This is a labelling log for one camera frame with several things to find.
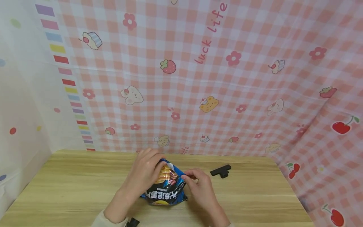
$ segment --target pink checkered backdrop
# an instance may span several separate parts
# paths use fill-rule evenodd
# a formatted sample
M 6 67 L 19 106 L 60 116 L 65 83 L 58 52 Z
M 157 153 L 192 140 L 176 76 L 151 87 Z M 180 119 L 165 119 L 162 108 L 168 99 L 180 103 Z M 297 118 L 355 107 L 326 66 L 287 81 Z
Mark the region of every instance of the pink checkered backdrop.
M 363 226 L 361 1 L 56 7 L 97 150 L 266 155 L 316 226 Z

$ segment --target wooden table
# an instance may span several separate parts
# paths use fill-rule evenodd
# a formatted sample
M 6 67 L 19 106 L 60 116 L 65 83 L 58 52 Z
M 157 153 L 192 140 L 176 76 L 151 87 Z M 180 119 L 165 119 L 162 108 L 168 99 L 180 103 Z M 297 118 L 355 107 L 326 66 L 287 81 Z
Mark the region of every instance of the wooden table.
M 135 153 L 61 150 L 16 199 L 1 227 L 89 227 L 124 181 Z M 220 204 L 236 226 L 313 227 L 279 168 L 266 157 L 167 154 L 181 170 L 206 173 L 230 164 L 227 178 L 211 177 Z M 207 215 L 189 200 L 173 207 L 150 206 L 140 198 L 129 212 L 144 226 L 207 226 Z

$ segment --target right hand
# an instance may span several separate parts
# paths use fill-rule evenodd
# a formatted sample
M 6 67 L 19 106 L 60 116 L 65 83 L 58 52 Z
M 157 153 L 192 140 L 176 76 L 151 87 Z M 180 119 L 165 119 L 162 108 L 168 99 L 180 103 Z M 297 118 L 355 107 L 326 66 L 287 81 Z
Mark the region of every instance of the right hand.
M 195 201 L 208 213 L 218 206 L 211 178 L 201 169 L 194 168 L 184 172 L 181 178 L 187 183 Z
M 227 227 L 231 223 L 214 193 L 211 178 L 201 169 L 190 169 L 181 178 L 187 183 L 195 201 L 210 215 L 214 227 Z

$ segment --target blue chip bag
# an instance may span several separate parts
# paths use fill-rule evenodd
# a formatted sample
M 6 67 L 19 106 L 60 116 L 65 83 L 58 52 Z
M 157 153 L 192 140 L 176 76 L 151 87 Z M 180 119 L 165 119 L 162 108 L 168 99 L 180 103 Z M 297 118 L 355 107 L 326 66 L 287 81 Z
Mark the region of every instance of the blue chip bag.
M 160 171 L 159 178 L 141 197 L 150 205 L 172 206 L 187 200 L 184 194 L 185 182 L 180 177 L 184 173 L 165 159 L 167 164 Z

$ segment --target white sleeve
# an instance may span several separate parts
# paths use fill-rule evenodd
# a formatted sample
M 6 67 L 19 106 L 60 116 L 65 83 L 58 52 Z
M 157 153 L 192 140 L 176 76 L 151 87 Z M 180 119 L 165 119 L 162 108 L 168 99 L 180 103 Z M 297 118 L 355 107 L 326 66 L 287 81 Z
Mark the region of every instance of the white sleeve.
M 110 222 L 105 215 L 103 214 L 103 211 L 101 211 L 96 219 L 94 220 L 91 227 L 126 227 L 128 217 L 125 218 L 122 222 L 118 224 L 114 224 Z

